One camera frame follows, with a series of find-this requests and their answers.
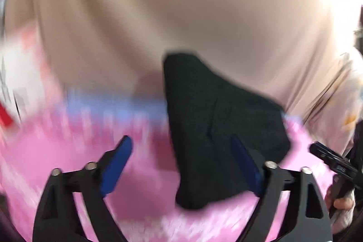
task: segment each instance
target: black cloth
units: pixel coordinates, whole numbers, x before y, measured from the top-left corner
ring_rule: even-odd
[[[278,104],[229,83],[191,54],[168,55],[164,76],[181,207],[200,209],[248,189],[229,149],[232,135],[260,169],[288,152]]]

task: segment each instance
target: beige garment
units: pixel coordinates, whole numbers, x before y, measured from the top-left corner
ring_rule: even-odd
[[[357,49],[343,56],[344,67],[304,118],[314,140],[346,155],[355,125],[363,119],[363,59]]]
[[[9,34],[37,18],[66,86],[162,96],[168,51],[305,116],[353,45],[360,0],[7,0]]]

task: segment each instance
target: pink fabric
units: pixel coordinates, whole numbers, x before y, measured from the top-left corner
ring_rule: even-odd
[[[331,172],[307,151],[311,139],[293,120],[286,120],[293,147],[281,167],[312,168],[323,194]],[[67,113],[45,113],[24,127],[3,154],[0,181],[6,190],[14,224],[31,241],[37,204],[53,168],[81,169],[113,149],[123,135],[130,135],[134,151],[115,191],[106,198],[108,208],[129,242],[235,241],[246,225],[257,198],[250,192],[188,212],[175,205],[179,174],[170,145],[167,122],[156,124],[136,115],[126,122],[94,119],[85,111],[77,119]],[[281,197],[267,241],[274,239],[286,209],[288,193]],[[81,196],[76,196],[88,239],[97,241]]]

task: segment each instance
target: blue clamp pad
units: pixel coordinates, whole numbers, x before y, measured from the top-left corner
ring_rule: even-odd
[[[237,136],[232,136],[229,139],[229,144],[231,153],[237,161],[237,165],[240,168],[250,191],[257,197],[261,197],[263,194],[263,176],[254,160]]]
[[[102,170],[102,181],[100,185],[100,192],[102,197],[111,193],[132,153],[132,140],[130,137],[125,136],[116,149],[110,162]]]

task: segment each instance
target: metal pin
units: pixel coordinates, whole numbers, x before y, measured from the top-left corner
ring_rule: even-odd
[[[266,161],[265,162],[265,166],[271,169],[276,169],[277,168],[277,164],[273,161]]]
[[[92,169],[97,168],[97,163],[96,162],[88,162],[86,165],[86,169],[88,171],[91,171]]]
[[[52,175],[53,176],[58,176],[58,175],[60,175],[62,173],[62,171],[60,170],[60,168],[54,168],[53,170],[52,170]]]
[[[303,167],[303,168],[301,168],[301,171],[303,173],[305,173],[305,174],[312,174],[313,173],[313,171],[311,170],[310,167]]]

